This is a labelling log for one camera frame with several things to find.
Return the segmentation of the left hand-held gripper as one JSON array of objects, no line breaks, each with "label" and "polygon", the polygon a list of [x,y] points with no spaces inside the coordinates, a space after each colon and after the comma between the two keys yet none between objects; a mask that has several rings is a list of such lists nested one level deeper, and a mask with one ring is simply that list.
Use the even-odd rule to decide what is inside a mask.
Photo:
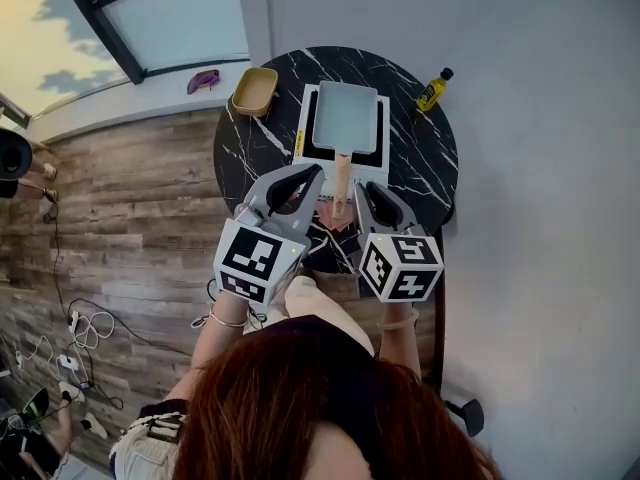
[{"label": "left hand-held gripper", "polygon": [[[213,262],[220,290],[268,305],[310,248],[307,231],[325,181],[317,163],[290,164],[262,175],[228,219]],[[279,209],[288,204],[290,214]]]}]

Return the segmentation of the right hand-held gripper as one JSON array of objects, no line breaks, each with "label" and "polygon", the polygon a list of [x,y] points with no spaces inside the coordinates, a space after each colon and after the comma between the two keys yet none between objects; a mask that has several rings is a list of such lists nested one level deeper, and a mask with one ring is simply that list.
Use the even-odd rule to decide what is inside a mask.
[{"label": "right hand-held gripper", "polygon": [[395,192],[373,181],[354,186],[361,231],[359,273],[381,302],[424,302],[444,270],[436,240],[428,236],[378,232],[416,223],[411,207]]}]

